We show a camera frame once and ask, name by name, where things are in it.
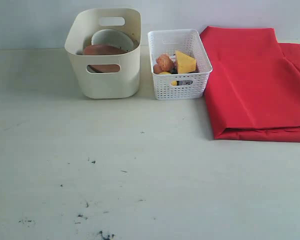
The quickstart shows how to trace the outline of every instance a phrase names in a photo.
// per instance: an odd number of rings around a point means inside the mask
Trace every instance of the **white plastic bin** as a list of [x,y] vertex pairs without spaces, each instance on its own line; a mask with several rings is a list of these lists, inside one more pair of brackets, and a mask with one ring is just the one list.
[[[100,25],[101,18],[124,18],[124,25]],[[120,55],[82,55],[83,49],[91,45],[93,34],[102,29],[119,30],[137,41],[137,47]],[[113,99],[127,98],[138,91],[140,82],[140,41],[141,16],[129,8],[95,8],[83,11],[75,18],[65,41],[64,48],[68,53],[79,86],[89,98]],[[120,66],[119,72],[92,73],[88,65]]]
[[[201,42],[198,31],[194,29],[160,30],[148,33],[151,72],[154,95],[158,100],[196,99],[202,97],[212,66]],[[196,59],[198,73],[167,74],[154,73],[156,59],[161,54],[172,56],[176,50]],[[184,81],[189,85],[176,85],[172,82]]]

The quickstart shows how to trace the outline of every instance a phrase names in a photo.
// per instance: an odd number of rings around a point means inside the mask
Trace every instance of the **table surface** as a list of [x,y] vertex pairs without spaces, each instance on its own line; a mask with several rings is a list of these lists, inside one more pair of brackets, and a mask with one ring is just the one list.
[[0,50],[0,240],[300,240],[300,143],[213,140],[203,98],[82,95],[63,49]]

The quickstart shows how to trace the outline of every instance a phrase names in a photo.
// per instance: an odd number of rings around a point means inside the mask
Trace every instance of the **folded red fabric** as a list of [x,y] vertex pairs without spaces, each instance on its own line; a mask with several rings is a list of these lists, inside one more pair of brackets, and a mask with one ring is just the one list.
[[300,142],[300,45],[272,28],[207,27],[204,97],[215,139]]

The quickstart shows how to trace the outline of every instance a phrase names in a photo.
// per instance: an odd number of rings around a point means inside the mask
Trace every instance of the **gray wall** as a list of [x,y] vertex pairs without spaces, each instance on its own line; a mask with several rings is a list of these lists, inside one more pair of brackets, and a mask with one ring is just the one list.
[[273,27],[300,39],[300,0],[1,0],[0,49],[62,48],[76,15],[90,8],[141,12],[142,44],[152,30]]

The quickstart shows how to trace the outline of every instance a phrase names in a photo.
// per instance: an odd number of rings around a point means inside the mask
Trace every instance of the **white bowl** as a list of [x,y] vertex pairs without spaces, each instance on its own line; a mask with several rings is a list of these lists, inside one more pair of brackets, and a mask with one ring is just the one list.
[[134,49],[134,42],[122,31],[114,29],[102,29],[93,34],[91,44],[110,45],[118,49],[130,52]]

